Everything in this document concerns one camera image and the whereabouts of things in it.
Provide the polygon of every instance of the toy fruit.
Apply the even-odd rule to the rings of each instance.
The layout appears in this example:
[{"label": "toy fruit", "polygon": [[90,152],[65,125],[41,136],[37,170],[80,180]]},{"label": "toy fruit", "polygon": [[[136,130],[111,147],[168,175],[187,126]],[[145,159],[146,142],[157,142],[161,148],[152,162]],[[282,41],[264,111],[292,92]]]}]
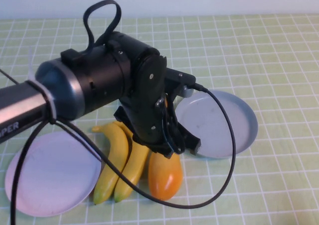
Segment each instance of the toy fruit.
[{"label": "toy fruit", "polygon": [[163,201],[172,198],[183,181],[179,155],[174,153],[170,159],[167,159],[160,153],[152,152],[148,180],[152,196]]},{"label": "toy fruit", "polygon": [[[108,138],[111,145],[108,158],[118,170],[122,171],[129,154],[128,140],[123,130],[115,123],[108,123],[103,126],[95,126],[92,131],[102,132]],[[118,179],[119,176],[106,165],[94,189],[94,204],[100,204],[109,199]]]},{"label": "toy fruit", "polygon": [[[132,152],[122,173],[128,180],[136,185],[142,175],[150,149],[133,141],[133,133],[122,122],[115,121],[114,123],[122,128],[132,142]],[[132,191],[133,189],[128,184],[122,179],[119,179],[114,190],[115,202],[126,199]]]}]

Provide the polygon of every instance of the banana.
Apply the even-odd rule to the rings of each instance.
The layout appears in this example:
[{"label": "banana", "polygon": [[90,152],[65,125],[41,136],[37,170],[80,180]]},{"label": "banana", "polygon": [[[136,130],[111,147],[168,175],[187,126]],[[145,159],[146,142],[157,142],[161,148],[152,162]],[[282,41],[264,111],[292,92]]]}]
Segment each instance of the banana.
[{"label": "banana", "polygon": [[[115,123],[108,123],[103,126],[95,126],[93,132],[102,132],[111,144],[109,160],[115,167],[122,171],[129,154],[129,144],[123,130]],[[100,204],[109,199],[119,177],[109,166],[105,166],[95,186],[93,194],[94,204]]]},{"label": "banana", "polygon": [[[126,136],[131,139],[132,152],[122,173],[128,180],[136,185],[142,175],[149,148],[133,141],[133,133],[122,122],[114,121],[113,123],[122,128]],[[126,199],[132,191],[133,189],[129,185],[122,179],[119,179],[114,190],[114,201],[117,203]]]}]

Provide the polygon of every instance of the green grid tablecloth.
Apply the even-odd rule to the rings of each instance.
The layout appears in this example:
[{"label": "green grid tablecloth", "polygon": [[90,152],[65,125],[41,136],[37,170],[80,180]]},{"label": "green grid tablecloth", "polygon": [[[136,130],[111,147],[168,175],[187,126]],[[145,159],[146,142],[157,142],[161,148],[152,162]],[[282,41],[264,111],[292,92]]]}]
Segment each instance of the green grid tablecloth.
[{"label": "green grid tablecloth", "polygon": [[[109,20],[93,19],[100,35]],[[254,144],[238,155],[225,193],[198,210],[178,210],[132,193],[123,202],[94,206],[91,199],[47,219],[18,214],[19,225],[316,225],[319,224],[319,16],[235,15],[123,19],[117,30],[160,50],[168,66],[208,88],[244,99],[258,118]],[[34,70],[67,48],[83,50],[81,19],[0,20],[0,68],[22,82],[28,52]],[[11,83],[0,75],[0,88]],[[101,148],[90,128],[113,120],[118,102],[75,121]],[[48,126],[42,133],[58,130]],[[8,223],[5,172],[31,130],[0,145],[0,224]],[[229,160],[182,156],[184,182],[171,200],[193,204],[216,193]],[[147,190],[147,177],[140,187]]]}]

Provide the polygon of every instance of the black loop strap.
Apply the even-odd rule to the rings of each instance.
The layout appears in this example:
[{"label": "black loop strap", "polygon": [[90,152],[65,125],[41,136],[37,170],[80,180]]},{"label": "black loop strap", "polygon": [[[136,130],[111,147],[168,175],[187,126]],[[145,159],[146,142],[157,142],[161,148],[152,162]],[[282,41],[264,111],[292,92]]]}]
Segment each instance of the black loop strap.
[{"label": "black loop strap", "polygon": [[[88,25],[89,16],[90,16],[90,14],[93,11],[95,11],[95,10],[105,6],[105,5],[109,5],[109,4],[114,4],[116,6],[116,15],[115,15],[113,21],[110,23],[110,25],[106,29],[106,31],[94,43],[94,35],[93,35],[89,25]],[[122,15],[121,7],[114,0],[103,0],[101,2],[98,2],[98,3],[90,6],[85,11],[85,13],[83,15],[83,23],[84,23],[84,27],[85,27],[85,29],[86,29],[86,31],[88,33],[88,36],[89,36],[89,45],[88,45],[87,49],[85,50],[85,53],[90,53],[91,50],[95,46],[101,46],[101,45],[105,44],[108,41],[108,37],[114,31],[116,26],[119,24],[119,22],[121,20],[121,15]]]}]

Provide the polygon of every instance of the plate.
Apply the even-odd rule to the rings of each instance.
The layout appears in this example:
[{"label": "plate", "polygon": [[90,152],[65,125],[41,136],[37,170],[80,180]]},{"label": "plate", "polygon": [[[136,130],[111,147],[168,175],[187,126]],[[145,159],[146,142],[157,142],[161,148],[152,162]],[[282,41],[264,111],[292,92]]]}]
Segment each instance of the plate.
[{"label": "plate", "polygon": [[[15,168],[21,151],[5,176],[5,192],[11,199]],[[101,162],[66,132],[37,137],[22,168],[16,208],[34,217],[50,217],[71,210],[94,189]]]},{"label": "plate", "polygon": [[[223,105],[236,140],[236,154],[246,150],[255,140],[258,122],[253,110],[239,97],[222,91],[211,91]],[[207,93],[198,92],[183,99],[176,107],[178,121],[201,140],[198,155],[228,158],[232,142],[226,119],[218,104]]]}]

